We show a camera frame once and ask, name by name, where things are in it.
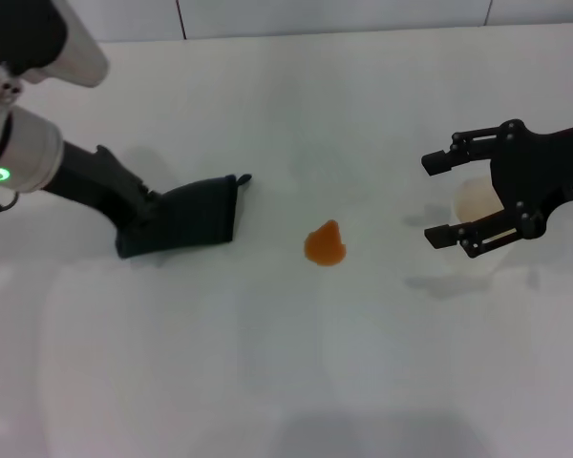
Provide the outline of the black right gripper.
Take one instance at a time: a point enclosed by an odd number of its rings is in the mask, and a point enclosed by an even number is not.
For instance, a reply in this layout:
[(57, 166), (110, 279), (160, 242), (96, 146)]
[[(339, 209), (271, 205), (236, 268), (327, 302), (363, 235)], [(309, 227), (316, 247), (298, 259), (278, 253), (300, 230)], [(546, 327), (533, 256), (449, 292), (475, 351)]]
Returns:
[(434, 249), (460, 246), (470, 259), (546, 231), (551, 213), (573, 201), (573, 128), (535, 134), (519, 119), (498, 127), (456, 132), (447, 151), (421, 158), (429, 176), (487, 161), (504, 210), (482, 219), (426, 229)]

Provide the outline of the dark blue-green rag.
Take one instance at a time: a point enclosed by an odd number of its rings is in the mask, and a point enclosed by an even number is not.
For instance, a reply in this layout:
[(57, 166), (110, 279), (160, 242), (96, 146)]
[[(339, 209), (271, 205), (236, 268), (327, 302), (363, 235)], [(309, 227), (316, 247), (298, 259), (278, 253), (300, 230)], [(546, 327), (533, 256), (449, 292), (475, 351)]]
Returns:
[(117, 231), (122, 259), (229, 243), (234, 238), (239, 191), (252, 175), (210, 178), (176, 188), (156, 199), (150, 215)]

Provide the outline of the orange-brown liquid stain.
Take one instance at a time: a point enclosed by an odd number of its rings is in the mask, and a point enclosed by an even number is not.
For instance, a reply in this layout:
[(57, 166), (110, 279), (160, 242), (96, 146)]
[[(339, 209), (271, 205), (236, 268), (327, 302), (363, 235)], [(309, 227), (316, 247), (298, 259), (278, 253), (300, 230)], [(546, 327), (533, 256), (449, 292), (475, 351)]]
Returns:
[(305, 257), (319, 266), (329, 267), (344, 260), (347, 247), (343, 243), (337, 221), (328, 220), (308, 234), (304, 244)]

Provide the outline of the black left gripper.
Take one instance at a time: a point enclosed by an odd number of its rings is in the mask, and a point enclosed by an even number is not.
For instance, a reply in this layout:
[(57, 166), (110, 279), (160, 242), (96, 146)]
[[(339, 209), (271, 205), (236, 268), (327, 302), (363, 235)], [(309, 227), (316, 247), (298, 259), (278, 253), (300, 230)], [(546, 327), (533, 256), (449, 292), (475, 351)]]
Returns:
[(99, 145), (91, 153), (70, 142), (64, 143), (61, 163), (42, 190), (98, 211), (117, 230), (151, 221), (161, 198), (107, 148)]

